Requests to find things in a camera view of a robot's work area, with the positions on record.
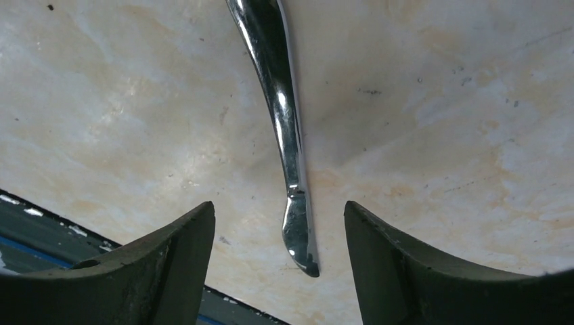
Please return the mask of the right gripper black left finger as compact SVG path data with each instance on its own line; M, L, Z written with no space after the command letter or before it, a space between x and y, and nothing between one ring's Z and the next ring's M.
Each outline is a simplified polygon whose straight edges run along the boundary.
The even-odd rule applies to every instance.
M71 268L1 277L2 324L195 324L213 203Z

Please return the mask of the silver table knife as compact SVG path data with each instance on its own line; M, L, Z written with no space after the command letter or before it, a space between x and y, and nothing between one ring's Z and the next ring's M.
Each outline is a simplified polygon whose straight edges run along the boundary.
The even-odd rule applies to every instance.
M286 12L281 1L228 1L267 103L286 184L282 239L294 263L319 277L311 195Z

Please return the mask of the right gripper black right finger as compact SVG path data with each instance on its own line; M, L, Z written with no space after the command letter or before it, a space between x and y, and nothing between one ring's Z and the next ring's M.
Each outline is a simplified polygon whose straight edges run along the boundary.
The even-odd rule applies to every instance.
M345 205L364 324L572 324L573 272L527 276L441 251Z

